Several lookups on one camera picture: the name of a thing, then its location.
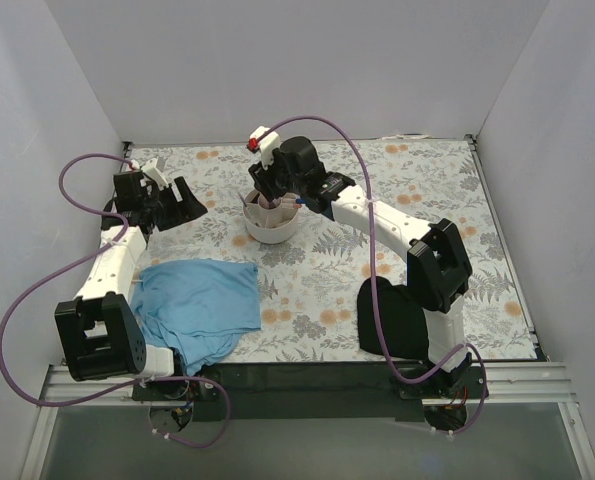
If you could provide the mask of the white round divided organizer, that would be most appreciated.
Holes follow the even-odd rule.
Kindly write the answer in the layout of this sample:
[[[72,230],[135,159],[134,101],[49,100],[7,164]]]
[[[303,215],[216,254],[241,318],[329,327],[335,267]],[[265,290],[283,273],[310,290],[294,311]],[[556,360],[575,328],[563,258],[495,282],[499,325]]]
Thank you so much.
[[[258,205],[260,193],[257,190],[250,191],[245,197],[251,204],[251,213],[242,213],[244,224],[248,233],[262,244],[275,245],[289,240],[298,228],[299,209],[283,208],[281,205],[273,210],[262,209]],[[295,194],[288,193],[282,198],[286,200],[299,199]]]

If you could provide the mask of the pink capped glue tube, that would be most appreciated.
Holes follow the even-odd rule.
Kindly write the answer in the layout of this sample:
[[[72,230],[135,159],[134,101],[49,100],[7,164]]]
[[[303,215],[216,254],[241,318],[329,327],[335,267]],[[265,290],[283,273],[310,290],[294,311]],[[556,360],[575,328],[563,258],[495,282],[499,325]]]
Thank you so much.
[[[264,197],[263,195],[260,195],[258,198],[258,205],[265,210],[273,210],[275,208],[278,208],[282,203],[282,199],[274,199],[274,200],[269,200],[266,197]]]

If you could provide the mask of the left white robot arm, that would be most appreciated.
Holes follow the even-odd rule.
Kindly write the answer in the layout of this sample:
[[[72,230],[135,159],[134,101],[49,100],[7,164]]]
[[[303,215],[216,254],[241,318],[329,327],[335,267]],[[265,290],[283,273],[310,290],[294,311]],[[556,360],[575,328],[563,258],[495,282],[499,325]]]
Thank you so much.
[[[55,309],[69,372],[76,381],[109,377],[155,378],[170,400],[182,398],[190,377],[181,354],[147,343],[129,306],[138,261],[150,236],[194,221],[207,208],[179,176],[164,184],[158,173],[118,173],[115,196],[103,209],[100,248],[87,280],[70,301]]]

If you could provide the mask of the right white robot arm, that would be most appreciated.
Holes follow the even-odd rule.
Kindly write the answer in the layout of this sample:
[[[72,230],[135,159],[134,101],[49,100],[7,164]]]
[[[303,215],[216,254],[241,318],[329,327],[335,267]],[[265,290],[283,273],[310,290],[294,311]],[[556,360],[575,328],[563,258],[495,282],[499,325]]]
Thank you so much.
[[[294,194],[312,212],[367,234],[371,245],[381,243],[405,261],[404,310],[425,321],[427,370],[399,381],[446,398],[463,389],[472,364],[463,322],[472,266],[457,226],[447,219],[429,223],[375,200],[368,186],[327,170],[306,137],[281,140],[260,128],[247,147],[261,157],[249,173],[267,201]]]

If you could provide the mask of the light blue cloth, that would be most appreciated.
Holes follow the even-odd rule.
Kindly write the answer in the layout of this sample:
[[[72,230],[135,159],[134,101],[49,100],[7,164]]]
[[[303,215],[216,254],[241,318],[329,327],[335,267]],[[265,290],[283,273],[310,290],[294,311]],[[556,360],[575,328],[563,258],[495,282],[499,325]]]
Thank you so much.
[[[131,309],[146,342],[178,351],[185,373],[194,375],[261,329],[257,265],[195,259],[148,267]]]

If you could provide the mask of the black cloth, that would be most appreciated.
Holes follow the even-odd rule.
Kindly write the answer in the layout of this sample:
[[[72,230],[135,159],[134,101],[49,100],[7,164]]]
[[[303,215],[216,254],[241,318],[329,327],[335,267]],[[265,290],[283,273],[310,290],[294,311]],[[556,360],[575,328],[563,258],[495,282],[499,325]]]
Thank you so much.
[[[376,277],[378,307],[383,336],[392,357],[423,361],[428,358],[428,332],[421,306],[406,285],[393,285]],[[371,281],[366,279],[357,295],[357,331],[360,349],[383,355],[374,323]]]

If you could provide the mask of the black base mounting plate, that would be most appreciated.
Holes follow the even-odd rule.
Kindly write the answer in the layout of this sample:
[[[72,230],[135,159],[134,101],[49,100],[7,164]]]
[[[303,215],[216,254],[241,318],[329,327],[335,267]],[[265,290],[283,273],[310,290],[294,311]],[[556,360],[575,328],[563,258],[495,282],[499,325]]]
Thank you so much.
[[[456,405],[487,397],[481,368],[455,384],[440,373],[416,385],[398,381],[383,362],[220,363],[201,377],[219,383],[235,420],[391,418],[422,422],[423,403]]]

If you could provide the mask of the aluminium frame rail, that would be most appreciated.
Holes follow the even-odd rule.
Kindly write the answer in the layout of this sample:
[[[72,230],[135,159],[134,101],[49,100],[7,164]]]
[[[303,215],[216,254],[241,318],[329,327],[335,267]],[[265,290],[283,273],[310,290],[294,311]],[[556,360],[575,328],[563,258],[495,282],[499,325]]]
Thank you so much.
[[[132,405],[132,388],[125,378],[77,382],[62,366],[48,370],[41,398],[63,402],[86,397],[110,388],[112,391],[91,400],[91,405]],[[562,363],[505,362],[487,367],[488,401],[491,403],[570,403],[577,400],[566,367]]]

